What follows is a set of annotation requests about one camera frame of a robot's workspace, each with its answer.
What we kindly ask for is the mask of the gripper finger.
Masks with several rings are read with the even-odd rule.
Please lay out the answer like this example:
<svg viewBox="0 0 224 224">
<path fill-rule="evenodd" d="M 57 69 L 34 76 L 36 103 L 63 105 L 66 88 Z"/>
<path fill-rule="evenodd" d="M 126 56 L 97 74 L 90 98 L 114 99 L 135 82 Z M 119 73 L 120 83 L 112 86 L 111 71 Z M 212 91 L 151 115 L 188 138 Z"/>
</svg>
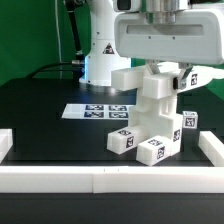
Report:
<svg viewBox="0 0 224 224">
<path fill-rule="evenodd" d="M 146 76 L 147 77 L 157 75 L 160 73 L 158 64 L 159 64 L 159 62 L 156 60 L 147 60 L 146 61 L 145 66 L 146 66 Z"/>
<path fill-rule="evenodd" d="M 173 79 L 173 89 L 183 90 L 186 88 L 187 77 L 193 69 L 191 63 L 179 63 L 178 68 L 180 69 L 179 75 Z"/>
</svg>

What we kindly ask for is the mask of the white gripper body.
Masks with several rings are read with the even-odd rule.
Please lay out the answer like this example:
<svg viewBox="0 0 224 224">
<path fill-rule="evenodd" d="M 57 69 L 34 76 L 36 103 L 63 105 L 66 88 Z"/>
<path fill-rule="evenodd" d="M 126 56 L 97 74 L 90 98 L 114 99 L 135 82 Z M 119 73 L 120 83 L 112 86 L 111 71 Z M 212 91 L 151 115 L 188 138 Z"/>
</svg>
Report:
<svg viewBox="0 0 224 224">
<path fill-rule="evenodd" d="M 224 63 L 224 8 L 180 11 L 173 24 L 148 23 L 145 13 L 116 17 L 115 46 L 122 57 L 219 65 Z"/>
</svg>

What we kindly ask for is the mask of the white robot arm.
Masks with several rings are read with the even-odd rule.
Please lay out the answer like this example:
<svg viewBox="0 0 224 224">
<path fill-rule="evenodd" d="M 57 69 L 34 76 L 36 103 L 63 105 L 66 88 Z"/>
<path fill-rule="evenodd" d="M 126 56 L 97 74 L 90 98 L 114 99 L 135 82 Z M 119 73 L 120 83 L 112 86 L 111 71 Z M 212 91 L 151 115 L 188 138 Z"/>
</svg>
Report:
<svg viewBox="0 0 224 224">
<path fill-rule="evenodd" d="M 224 3 L 220 0 L 64 0 L 80 81 L 109 86 L 109 72 L 132 58 L 220 65 L 224 63 Z M 91 50 L 85 55 L 74 11 L 87 5 Z"/>
</svg>

